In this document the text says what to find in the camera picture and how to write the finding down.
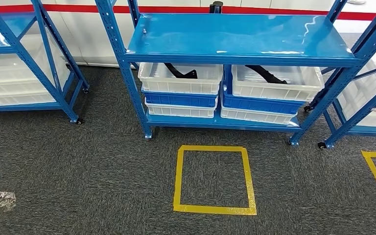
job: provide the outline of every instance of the blue plastic crate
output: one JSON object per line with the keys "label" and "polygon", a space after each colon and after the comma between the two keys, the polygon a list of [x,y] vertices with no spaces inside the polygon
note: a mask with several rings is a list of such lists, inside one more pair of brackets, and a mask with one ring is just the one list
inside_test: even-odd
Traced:
{"label": "blue plastic crate", "polygon": [[223,81],[224,86],[223,89],[220,89],[220,92],[224,92],[223,106],[226,108],[296,114],[298,109],[306,103],[305,101],[234,96],[232,77],[224,78]]}
{"label": "blue plastic crate", "polygon": [[146,102],[151,104],[215,107],[217,95],[145,92]]}

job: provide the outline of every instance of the gray carpet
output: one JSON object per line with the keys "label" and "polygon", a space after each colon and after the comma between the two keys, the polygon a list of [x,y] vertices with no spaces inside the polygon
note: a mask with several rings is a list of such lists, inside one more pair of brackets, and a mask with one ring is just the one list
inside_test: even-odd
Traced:
{"label": "gray carpet", "polygon": [[[0,191],[17,197],[0,209],[0,235],[376,234],[376,181],[360,152],[376,151],[376,138],[318,149],[329,135],[321,118],[299,147],[288,133],[192,128],[157,128],[147,141],[118,69],[81,69],[92,85],[76,105],[85,124],[59,111],[0,113]],[[173,211],[182,144],[244,146],[257,216]],[[247,206],[241,155],[186,152],[181,203]]]}

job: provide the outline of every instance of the red stripe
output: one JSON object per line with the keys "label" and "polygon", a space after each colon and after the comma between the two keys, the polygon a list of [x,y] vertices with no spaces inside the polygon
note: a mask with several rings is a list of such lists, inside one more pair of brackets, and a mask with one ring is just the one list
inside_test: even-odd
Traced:
{"label": "red stripe", "polygon": [[[58,5],[58,4],[44,4],[47,11],[55,12],[87,12],[97,13],[97,7],[94,5]],[[140,11],[143,13],[206,13],[208,7],[197,6],[140,6]],[[13,12],[31,12],[32,5],[10,5],[0,6],[0,13]],[[115,13],[129,13],[127,6],[114,6]],[[254,7],[238,7],[225,6],[224,13],[231,14],[276,14],[276,15],[326,15],[328,11],[312,11],[312,10],[289,10],[289,9],[273,9],[273,8],[254,8]],[[363,12],[342,12],[338,19],[341,20],[361,20],[371,21],[376,16],[376,13]]]}

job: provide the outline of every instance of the stacked crates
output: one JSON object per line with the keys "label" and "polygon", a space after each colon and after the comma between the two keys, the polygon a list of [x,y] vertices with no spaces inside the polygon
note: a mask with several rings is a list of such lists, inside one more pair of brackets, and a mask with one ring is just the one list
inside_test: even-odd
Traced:
{"label": "stacked crates", "polygon": [[173,64],[181,73],[197,71],[197,79],[176,78],[163,63],[141,63],[145,105],[151,115],[213,118],[222,78],[221,65]]}
{"label": "stacked crates", "polygon": [[[41,35],[25,35],[21,42],[54,85]],[[70,70],[62,58],[60,49],[51,40],[50,46],[62,88]],[[25,62],[17,54],[0,54],[0,106],[47,102],[55,102],[55,100]]]}
{"label": "stacked crates", "polygon": [[232,66],[223,77],[222,65],[174,64],[182,74],[197,71],[198,79],[176,78],[163,63],[141,63],[139,79],[151,115],[213,118],[221,97],[222,118],[289,124],[298,109],[324,87],[318,67],[265,69],[287,84],[267,83],[245,66]]}
{"label": "stacked crates", "polygon": [[289,124],[324,87],[318,67],[264,68],[287,84],[268,83],[254,70],[233,65],[232,76],[224,78],[222,118]]}
{"label": "stacked crates", "polygon": [[[376,53],[361,69],[358,74],[376,69]],[[376,73],[352,81],[338,96],[338,102],[341,105],[342,113],[346,120],[350,119],[358,110],[360,110],[368,101],[376,95]],[[376,108],[372,110],[357,125],[376,127]]]}

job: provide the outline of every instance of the shelving unit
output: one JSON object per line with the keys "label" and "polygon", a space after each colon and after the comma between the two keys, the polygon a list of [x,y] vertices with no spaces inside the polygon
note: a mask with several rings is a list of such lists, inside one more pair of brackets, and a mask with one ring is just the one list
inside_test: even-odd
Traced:
{"label": "shelving unit", "polygon": [[[79,119],[78,115],[73,111],[72,108],[80,91],[83,91],[84,93],[88,92],[89,84],[87,83],[77,64],[73,60],[72,55],[67,49],[67,46],[62,40],[59,32],[55,28],[55,25],[49,17],[48,13],[44,9],[41,1],[31,0],[31,2],[34,6],[34,12],[19,14],[0,14],[0,54],[17,54],[36,75],[42,85],[52,95],[55,102],[0,106],[0,111],[63,110],[70,118],[70,122],[81,124],[82,120]],[[30,56],[30,54],[27,52],[20,41],[35,22],[38,23],[38,26],[40,28],[45,50],[47,52],[49,65],[54,77],[55,87],[52,85],[49,78],[43,73],[43,71],[33,60],[33,58]],[[55,68],[46,33],[46,27],[54,37],[72,70],[68,75],[68,79],[63,89],[61,88],[58,79],[58,74]],[[67,92],[69,91],[73,80],[76,78],[78,79],[78,82],[75,87],[74,93],[72,94],[70,100],[67,101]]]}
{"label": "shelving unit", "polygon": [[[335,69],[332,76],[325,84],[325,89],[318,93],[316,98],[305,107],[306,111],[313,110],[308,116],[308,123],[311,124],[321,114],[324,114],[328,126],[331,130],[331,136],[324,142],[318,143],[320,148],[332,148],[334,143],[342,138],[344,135],[364,135],[376,136],[376,127],[373,126],[358,126],[357,124],[363,120],[373,108],[376,108],[376,95],[367,102],[358,112],[356,112],[350,119],[346,120],[342,107],[337,96],[345,89],[345,87],[352,81],[362,77],[376,73],[376,69],[363,74],[357,75],[361,68],[371,59],[376,52],[376,17],[371,22],[366,31],[361,35],[358,41],[352,48],[354,55],[362,59],[362,63],[355,66],[353,69]],[[325,69],[323,72],[331,71],[332,68]],[[341,126],[335,128],[327,107],[332,103],[336,113],[338,114]]]}
{"label": "shelving unit", "polygon": [[128,49],[111,2],[95,2],[147,139],[152,137],[152,126],[205,127],[294,132],[290,143],[298,145],[313,122],[299,125],[294,118],[288,125],[279,125],[224,119],[220,117],[220,105],[214,118],[149,115],[135,85],[132,62],[223,64],[225,76],[231,76],[233,64],[350,70],[363,62],[333,27],[346,0],[337,0],[326,16],[140,14],[137,1],[128,0],[135,26]]}

